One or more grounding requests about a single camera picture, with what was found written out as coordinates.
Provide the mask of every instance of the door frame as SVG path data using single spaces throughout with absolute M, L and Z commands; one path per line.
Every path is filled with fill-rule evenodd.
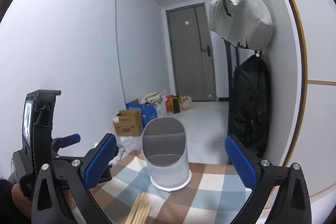
M 185 9 L 190 9 L 190 8 L 196 8 L 196 7 L 203 7 L 204 12 L 205 12 L 206 21 L 207 21 L 207 28 L 208 28 L 209 41 L 210 41 L 211 62 L 212 62 L 212 68 L 213 68 L 213 70 L 212 70 L 213 80 L 214 80 L 213 84 L 214 84 L 214 93 L 215 93 L 214 94 L 215 100 L 211 101 L 211 102 L 216 102 L 216 101 L 218 101 L 218 97 L 217 97 L 217 90 L 216 90 L 215 63 L 214 63 L 214 56 L 213 56 L 212 40 L 211 40 L 211 35 L 210 35 L 210 30 L 209 30 L 209 19 L 208 19 L 208 13 L 207 13 L 207 9 L 206 9 L 206 6 L 205 6 L 205 2 L 191 4 L 191 5 L 187 5 L 187 6 L 182 6 L 182 7 L 174 8 L 174 9 L 171 9 L 171 10 L 166 10 L 167 25 L 168 25 L 168 34 L 169 34 L 169 46 L 170 46 L 171 61 L 172 61 L 172 64 L 173 64 L 173 75 L 174 75 L 175 91 L 176 91 L 176 93 L 178 93 L 177 83 L 176 83 L 176 70 L 175 70 L 174 52 L 173 52 L 173 41 L 172 41 L 172 38 L 171 38 L 171 30 L 170 30 L 170 23 L 169 23 L 169 13 L 177 12 L 177 11 L 185 10 Z M 197 35 L 198 35 L 199 41 L 201 42 L 200 33 L 198 32 Z

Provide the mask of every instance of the small screen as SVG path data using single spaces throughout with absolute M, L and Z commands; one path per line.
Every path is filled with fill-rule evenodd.
M 31 115 L 32 115 L 32 106 L 33 104 L 31 101 L 26 101 L 25 111 L 23 115 L 22 133 L 28 145 L 30 145 L 30 122 L 31 122 L 30 120 L 31 120 Z

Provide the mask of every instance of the blue cardboard box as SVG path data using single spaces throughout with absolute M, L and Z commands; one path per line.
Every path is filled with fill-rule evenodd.
M 126 104 L 126 109 L 140 109 L 142 116 L 143 128 L 153 119 L 158 117 L 156 108 L 149 105 L 139 104 L 139 100 L 136 99 Z

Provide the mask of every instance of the metal screw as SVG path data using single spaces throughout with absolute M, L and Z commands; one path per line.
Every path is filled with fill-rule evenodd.
M 49 168 L 49 164 L 42 165 L 42 170 L 47 170 Z
M 299 164 L 293 164 L 293 168 L 295 169 L 295 170 L 300 170 L 300 165 Z
M 262 160 L 261 164 L 264 166 L 269 166 L 269 161 L 268 160 Z
M 80 164 L 81 164 L 80 160 L 73 160 L 72 163 L 71 163 L 72 166 L 78 166 Z

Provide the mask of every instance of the checkered tablecloth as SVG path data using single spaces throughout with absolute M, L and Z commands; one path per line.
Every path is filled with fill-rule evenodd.
M 189 166 L 192 178 L 187 187 L 167 193 L 151 183 L 143 154 L 133 151 L 111 168 L 112 180 L 91 193 L 112 223 L 125 223 L 142 192 L 152 205 L 146 224 L 230 223 L 251 190 L 244 187 L 232 165 L 191 162 Z M 79 223 L 85 223 L 78 208 L 73 212 Z

